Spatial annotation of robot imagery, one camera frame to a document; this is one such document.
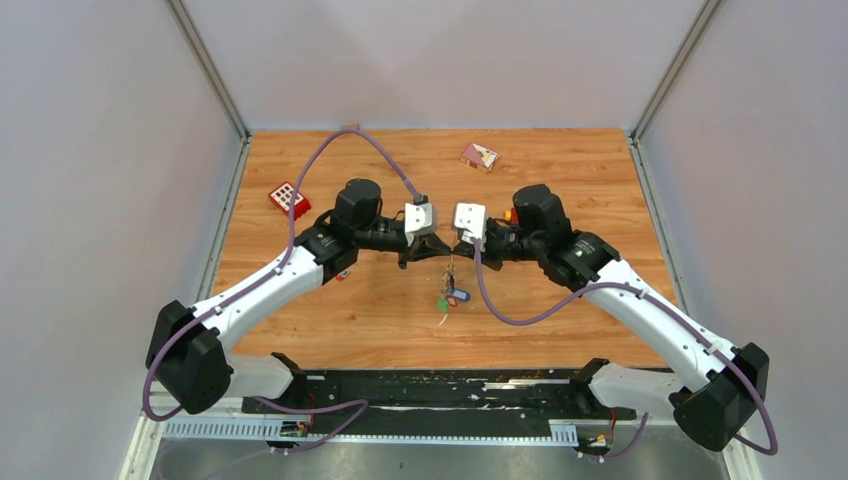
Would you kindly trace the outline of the large perforated metal keyring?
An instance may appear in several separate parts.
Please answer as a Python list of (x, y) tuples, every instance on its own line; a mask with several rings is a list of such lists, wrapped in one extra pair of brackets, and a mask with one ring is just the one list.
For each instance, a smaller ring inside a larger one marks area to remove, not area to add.
[(443, 273), (442, 296), (452, 296), (456, 286), (455, 255), (448, 255), (448, 263)]

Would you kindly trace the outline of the blue key tag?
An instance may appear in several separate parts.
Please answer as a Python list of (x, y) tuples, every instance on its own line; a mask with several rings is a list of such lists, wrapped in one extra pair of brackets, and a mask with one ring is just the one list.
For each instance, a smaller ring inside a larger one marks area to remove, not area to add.
[(452, 296), (459, 302), (468, 302), (471, 299), (471, 294), (468, 291), (459, 288), (452, 291)]

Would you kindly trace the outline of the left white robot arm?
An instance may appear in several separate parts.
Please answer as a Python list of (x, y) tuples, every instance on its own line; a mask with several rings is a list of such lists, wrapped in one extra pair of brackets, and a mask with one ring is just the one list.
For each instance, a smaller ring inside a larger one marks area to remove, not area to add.
[(400, 268), (451, 254), (436, 233), (436, 212), (427, 197), (406, 204), (398, 218), (382, 216), (382, 206), (376, 182), (352, 179), (333, 208), (292, 246), (236, 286), (192, 306), (178, 300), (163, 306), (145, 360), (145, 383), (159, 382), (188, 414), (229, 397), (264, 397), (283, 413), (298, 411), (307, 389), (292, 367), (274, 356), (231, 350), (284, 305), (334, 280), (363, 250), (395, 253)]

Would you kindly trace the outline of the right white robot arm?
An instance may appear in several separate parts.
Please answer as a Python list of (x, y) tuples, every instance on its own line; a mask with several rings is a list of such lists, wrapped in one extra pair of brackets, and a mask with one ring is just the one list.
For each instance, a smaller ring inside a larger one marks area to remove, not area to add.
[[(481, 204), (459, 203), (453, 214), (454, 252), (475, 263), (480, 294), (500, 321), (518, 326), (541, 322), (579, 298), (626, 326), (669, 367), (661, 373), (594, 359), (579, 373), (571, 403), (584, 417), (608, 407), (672, 418), (701, 447), (720, 452), (731, 441), (768, 456), (778, 452), (765, 405), (769, 355), (710, 331), (649, 285), (599, 235), (576, 229), (558, 195), (544, 184), (519, 189), (512, 214), (497, 219)], [(504, 262), (534, 261), (545, 277), (569, 295), (532, 318), (503, 314), (490, 297), (483, 270)]]

